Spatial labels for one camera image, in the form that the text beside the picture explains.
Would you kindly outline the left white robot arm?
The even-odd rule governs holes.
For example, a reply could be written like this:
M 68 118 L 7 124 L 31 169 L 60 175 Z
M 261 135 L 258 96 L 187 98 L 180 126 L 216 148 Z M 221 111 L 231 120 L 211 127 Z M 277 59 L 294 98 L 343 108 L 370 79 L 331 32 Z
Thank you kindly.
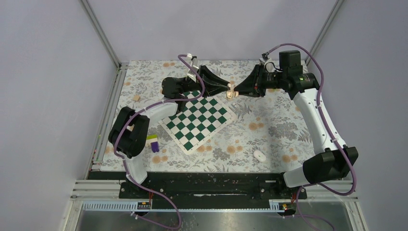
M 229 91 L 231 84 L 212 73 L 205 65 L 198 68 L 197 74 L 189 71 L 186 77 L 166 77 L 162 81 L 163 98 L 139 112 L 123 107 L 108 136 L 117 156 L 124 160 L 126 177 L 132 182 L 131 192 L 138 198 L 149 193 L 145 182 L 147 171 L 139 154 L 143 151 L 150 125 L 180 113 L 189 101 L 184 94 L 197 91 L 199 96 L 214 96 Z

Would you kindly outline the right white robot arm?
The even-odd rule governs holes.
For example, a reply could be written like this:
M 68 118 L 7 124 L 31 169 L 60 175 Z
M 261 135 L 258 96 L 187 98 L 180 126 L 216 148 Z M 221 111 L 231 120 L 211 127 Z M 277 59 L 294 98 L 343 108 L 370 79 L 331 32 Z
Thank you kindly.
M 358 151 L 349 147 L 334 127 L 315 75 L 303 72 L 300 51 L 280 52 L 279 68 L 273 67 L 273 62 L 263 54 L 260 63 L 234 91 L 239 96 L 264 97 L 267 89 L 284 90 L 304 118 L 315 156 L 283 174 L 283 181 L 276 185 L 278 196 L 288 198 L 295 187 L 346 177 L 358 158 Z

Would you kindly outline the beige earbud charging case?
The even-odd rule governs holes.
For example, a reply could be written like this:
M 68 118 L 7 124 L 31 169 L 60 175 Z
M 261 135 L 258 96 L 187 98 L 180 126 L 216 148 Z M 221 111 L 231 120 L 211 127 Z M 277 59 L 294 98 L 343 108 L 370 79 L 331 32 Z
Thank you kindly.
M 232 100 L 234 100 L 235 98 L 237 98 L 239 96 L 239 93 L 237 92 L 237 91 L 234 91 L 234 90 L 232 90 L 232 89 L 230 89 L 230 90 L 228 90 L 228 91 L 226 91 L 226 99 L 227 99 L 227 101 L 232 101 Z

